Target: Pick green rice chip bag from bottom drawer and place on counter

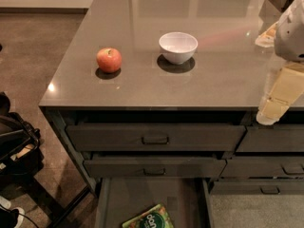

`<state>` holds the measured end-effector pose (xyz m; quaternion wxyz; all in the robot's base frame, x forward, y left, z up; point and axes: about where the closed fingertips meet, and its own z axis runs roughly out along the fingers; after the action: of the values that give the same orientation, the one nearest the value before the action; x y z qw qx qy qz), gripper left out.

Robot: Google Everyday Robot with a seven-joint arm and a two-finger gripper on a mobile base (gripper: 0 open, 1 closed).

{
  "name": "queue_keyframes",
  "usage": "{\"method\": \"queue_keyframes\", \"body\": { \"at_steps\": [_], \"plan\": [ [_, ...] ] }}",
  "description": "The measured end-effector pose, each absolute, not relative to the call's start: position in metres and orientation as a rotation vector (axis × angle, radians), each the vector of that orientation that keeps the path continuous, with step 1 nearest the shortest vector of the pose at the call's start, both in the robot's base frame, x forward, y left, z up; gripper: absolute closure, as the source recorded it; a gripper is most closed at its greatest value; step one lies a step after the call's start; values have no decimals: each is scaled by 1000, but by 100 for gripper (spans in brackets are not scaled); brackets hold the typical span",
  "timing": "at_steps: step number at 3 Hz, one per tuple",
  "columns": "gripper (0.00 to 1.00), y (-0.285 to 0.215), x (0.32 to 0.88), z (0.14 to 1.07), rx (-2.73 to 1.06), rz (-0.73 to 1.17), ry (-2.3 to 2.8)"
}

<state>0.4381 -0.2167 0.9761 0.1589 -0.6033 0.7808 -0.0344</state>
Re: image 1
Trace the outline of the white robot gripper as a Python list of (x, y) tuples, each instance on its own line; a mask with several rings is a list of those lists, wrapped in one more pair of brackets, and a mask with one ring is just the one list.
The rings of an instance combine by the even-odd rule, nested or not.
[[(304, 0), (294, 0), (255, 40), (263, 48), (275, 45), (275, 54), (286, 61), (304, 61)], [(280, 120), (289, 107), (304, 93), (304, 65), (289, 63), (280, 69), (261, 99), (256, 121), (272, 125)]]

